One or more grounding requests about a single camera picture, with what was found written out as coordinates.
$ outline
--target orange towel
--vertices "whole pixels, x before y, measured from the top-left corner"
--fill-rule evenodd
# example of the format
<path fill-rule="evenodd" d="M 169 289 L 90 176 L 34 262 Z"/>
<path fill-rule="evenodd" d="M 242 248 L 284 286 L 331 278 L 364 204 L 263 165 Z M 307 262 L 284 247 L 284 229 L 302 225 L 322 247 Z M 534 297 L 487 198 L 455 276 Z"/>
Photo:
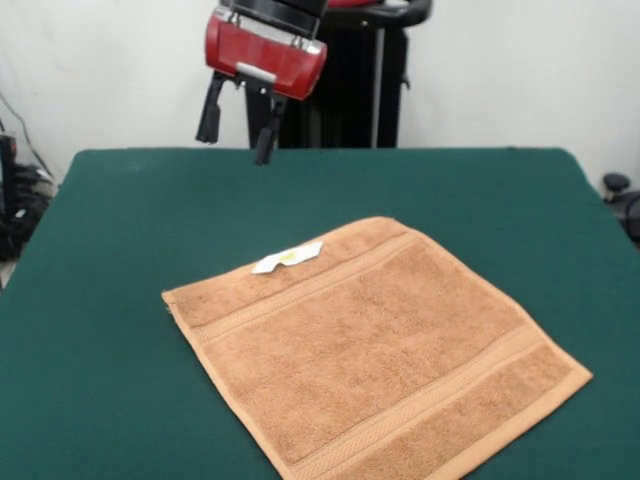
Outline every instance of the orange towel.
<path fill-rule="evenodd" d="M 283 478 L 458 478 L 591 378 L 422 233 L 371 218 L 321 240 L 163 295 Z"/>

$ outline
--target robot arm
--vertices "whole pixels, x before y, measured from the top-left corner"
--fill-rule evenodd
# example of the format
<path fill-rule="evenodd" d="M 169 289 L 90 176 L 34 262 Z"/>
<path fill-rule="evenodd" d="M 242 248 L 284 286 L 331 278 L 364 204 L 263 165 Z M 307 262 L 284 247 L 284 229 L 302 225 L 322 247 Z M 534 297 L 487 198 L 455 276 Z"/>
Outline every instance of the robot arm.
<path fill-rule="evenodd" d="M 327 56 L 315 40 L 328 0 L 233 0 L 218 6 L 206 35 L 213 78 L 196 139 L 218 141 L 218 98 L 230 81 L 269 95 L 271 119 L 260 132 L 256 163 L 268 164 L 288 99 L 313 91 Z"/>

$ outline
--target table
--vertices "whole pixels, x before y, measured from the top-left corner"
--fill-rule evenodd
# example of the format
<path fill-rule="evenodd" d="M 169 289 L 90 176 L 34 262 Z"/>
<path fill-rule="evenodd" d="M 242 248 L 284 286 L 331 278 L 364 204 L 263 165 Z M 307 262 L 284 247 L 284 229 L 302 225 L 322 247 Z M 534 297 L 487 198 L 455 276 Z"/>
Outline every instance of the table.
<path fill-rule="evenodd" d="M 640 478 L 640 255 L 561 150 L 86 151 L 0 299 L 0 478 L 271 479 L 160 298 L 395 217 L 594 380 L 472 478 Z"/>

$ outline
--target towel label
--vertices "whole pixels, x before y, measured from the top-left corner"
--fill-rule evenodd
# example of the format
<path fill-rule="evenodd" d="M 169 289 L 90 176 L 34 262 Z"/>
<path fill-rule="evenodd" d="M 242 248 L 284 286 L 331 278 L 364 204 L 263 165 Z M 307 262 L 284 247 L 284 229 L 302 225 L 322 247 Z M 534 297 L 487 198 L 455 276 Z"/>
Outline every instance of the towel label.
<path fill-rule="evenodd" d="M 291 248 L 284 252 L 275 253 L 260 260 L 251 273 L 270 273 L 278 266 L 282 264 L 286 267 L 292 267 L 299 263 L 305 262 L 320 255 L 323 242 L 318 241 L 310 243 L 309 245 L 303 245 L 302 247 Z"/>

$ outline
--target white wall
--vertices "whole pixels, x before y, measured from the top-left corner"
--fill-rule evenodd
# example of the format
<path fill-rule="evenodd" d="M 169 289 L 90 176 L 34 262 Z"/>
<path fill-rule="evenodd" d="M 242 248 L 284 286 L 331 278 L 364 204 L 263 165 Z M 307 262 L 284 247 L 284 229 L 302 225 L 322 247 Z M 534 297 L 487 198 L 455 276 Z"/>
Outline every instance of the white wall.
<path fill-rule="evenodd" d="M 435 2 L 411 31 L 402 146 L 562 146 L 594 183 L 640 183 L 640 3 Z M 85 148 L 197 145 L 215 3 L 0 0 L 0 88 L 56 173 Z M 240 93 L 223 94 L 222 146 L 246 145 Z"/>

